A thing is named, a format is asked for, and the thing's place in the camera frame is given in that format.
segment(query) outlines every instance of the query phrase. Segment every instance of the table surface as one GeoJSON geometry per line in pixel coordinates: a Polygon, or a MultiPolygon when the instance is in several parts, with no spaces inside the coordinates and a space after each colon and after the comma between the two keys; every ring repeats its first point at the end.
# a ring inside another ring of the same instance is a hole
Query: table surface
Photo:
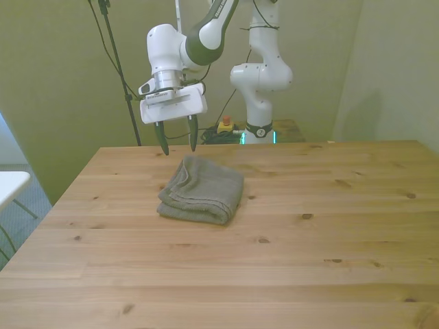
{"type": "Polygon", "coordinates": [[[170,149],[98,151],[0,273],[2,329],[437,328],[427,148],[199,147],[245,174],[226,228],[156,214],[170,149]]]}
{"type": "Polygon", "coordinates": [[[0,211],[30,183],[24,171],[0,171],[0,211]]]}

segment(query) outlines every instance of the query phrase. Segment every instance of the red button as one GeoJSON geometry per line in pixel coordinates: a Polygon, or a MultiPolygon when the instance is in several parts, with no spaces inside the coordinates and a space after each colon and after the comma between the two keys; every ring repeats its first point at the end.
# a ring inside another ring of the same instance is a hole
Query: red button
{"type": "Polygon", "coordinates": [[[226,115],[224,116],[224,118],[222,118],[222,123],[224,125],[230,125],[230,119],[231,119],[230,115],[226,115]]]}

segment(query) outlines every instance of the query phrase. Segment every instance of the floor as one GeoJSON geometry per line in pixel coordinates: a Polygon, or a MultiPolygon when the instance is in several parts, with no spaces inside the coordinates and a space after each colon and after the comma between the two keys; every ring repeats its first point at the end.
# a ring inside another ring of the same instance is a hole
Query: floor
{"type": "MultiPolygon", "coordinates": [[[[31,184],[16,199],[37,214],[38,219],[34,219],[14,203],[9,204],[0,212],[0,224],[10,235],[15,248],[18,249],[50,211],[51,204],[28,164],[0,165],[0,171],[26,171],[32,176],[31,184]]],[[[13,255],[8,240],[1,232],[0,248],[8,256],[13,255]]],[[[0,270],[5,267],[6,263],[6,259],[0,255],[0,270]]]]}

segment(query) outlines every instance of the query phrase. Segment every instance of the gray towel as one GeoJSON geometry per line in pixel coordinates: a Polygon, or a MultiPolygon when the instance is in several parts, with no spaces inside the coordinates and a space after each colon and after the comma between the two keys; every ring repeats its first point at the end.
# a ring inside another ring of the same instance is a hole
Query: gray towel
{"type": "Polygon", "coordinates": [[[241,201],[244,177],[197,156],[185,156],[158,197],[157,212],[166,217],[225,225],[241,201]]]}

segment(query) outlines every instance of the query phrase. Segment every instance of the chair leg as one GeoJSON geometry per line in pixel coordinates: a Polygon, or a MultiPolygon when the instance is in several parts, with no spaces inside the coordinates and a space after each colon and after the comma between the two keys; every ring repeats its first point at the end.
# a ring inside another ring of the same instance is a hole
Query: chair leg
{"type": "Polygon", "coordinates": [[[13,244],[13,242],[12,242],[12,239],[11,239],[11,237],[9,236],[9,234],[6,232],[6,230],[3,228],[3,226],[2,225],[0,225],[0,230],[3,232],[3,234],[6,236],[6,239],[9,241],[9,244],[11,245],[11,247],[12,247],[12,250],[14,250],[14,253],[16,252],[16,249],[15,249],[15,246],[14,246],[14,244],[13,244]]]}
{"type": "Polygon", "coordinates": [[[6,260],[9,262],[10,258],[8,256],[6,256],[5,252],[0,248],[0,254],[3,255],[4,258],[6,258],[6,260]]]}
{"type": "Polygon", "coordinates": [[[22,204],[20,201],[18,201],[17,199],[13,199],[13,202],[19,206],[21,209],[23,209],[25,212],[27,212],[29,215],[31,215],[33,218],[37,219],[38,216],[35,215],[32,211],[29,210],[29,208],[27,208],[24,204],[22,204]]]}

